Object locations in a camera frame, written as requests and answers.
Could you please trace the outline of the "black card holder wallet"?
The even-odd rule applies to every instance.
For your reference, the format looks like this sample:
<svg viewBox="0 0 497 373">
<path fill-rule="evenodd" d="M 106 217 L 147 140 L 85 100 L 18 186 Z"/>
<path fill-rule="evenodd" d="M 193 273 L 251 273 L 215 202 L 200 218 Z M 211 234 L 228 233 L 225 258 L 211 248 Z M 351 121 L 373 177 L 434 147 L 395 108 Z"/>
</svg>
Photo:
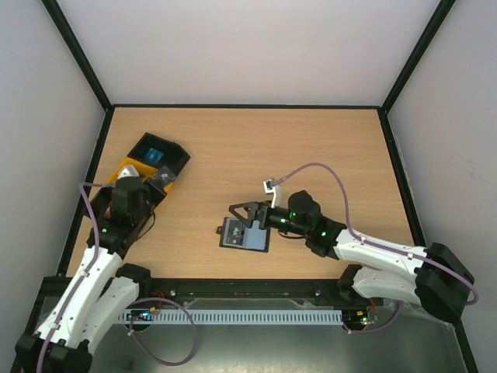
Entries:
<svg viewBox="0 0 497 373">
<path fill-rule="evenodd" d="M 248 251 L 254 251 L 257 253 L 267 253 L 269 251 L 270 230 L 269 229 L 259 229 L 257 223 L 255 223 L 251 228 L 245 229 L 245 237 L 244 237 L 244 246 L 243 247 L 223 246 L 221 244 L 221 233 L 222 233 L 223 224 L 221 226 L 218 226 L 217 231 L 216 231 L 216 233 L 219 235 L 219 238 L 220 238 L 220 242 L 219 242 L 220 247 L 229 248 L 229 249 L 243 249 L 243 250 L 248 250 Z"/>
</svg>

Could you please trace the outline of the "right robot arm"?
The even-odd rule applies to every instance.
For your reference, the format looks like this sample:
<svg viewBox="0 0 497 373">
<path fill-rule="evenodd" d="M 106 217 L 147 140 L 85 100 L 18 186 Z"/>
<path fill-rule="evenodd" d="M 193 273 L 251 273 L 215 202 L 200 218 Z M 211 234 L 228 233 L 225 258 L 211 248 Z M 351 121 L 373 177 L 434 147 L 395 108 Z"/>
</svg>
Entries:
<svg viewBox="0 0 497 373">
<path fill-rule="evenodd" d="M 458 322 L 468 305 L 474 277 L 444 244 L 403 246 L 356 233 L 325 217 L 305 190 L 293 193 L 286 207 L 253 201 L 228 210 L 247 228 L 258 225 L 299 235 L 314 254 L 353 262 L 339 285 L 339 297 L 347 304 L 390 298 L 450 323 Z"/>
</svg>

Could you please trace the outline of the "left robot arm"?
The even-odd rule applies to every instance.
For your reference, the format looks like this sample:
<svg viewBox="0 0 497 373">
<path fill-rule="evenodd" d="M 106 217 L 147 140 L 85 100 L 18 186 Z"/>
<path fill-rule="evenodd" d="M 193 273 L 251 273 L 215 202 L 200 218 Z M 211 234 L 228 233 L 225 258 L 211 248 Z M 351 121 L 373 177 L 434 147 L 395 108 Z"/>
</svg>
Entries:
<svg viewBox="0 0 497 373">
<path fill-rule="evenodd" d="M 25 372 L 87 372 L 117 316 L 138 298 L 150 272 L 128 276 L 118 268 L 152 216 L 148 185 L 124 176 L 110 186 L 110 201 L 89 212 L 92 231 L 78 271 L 47 318 L 15 346 Z"/>
</svg>

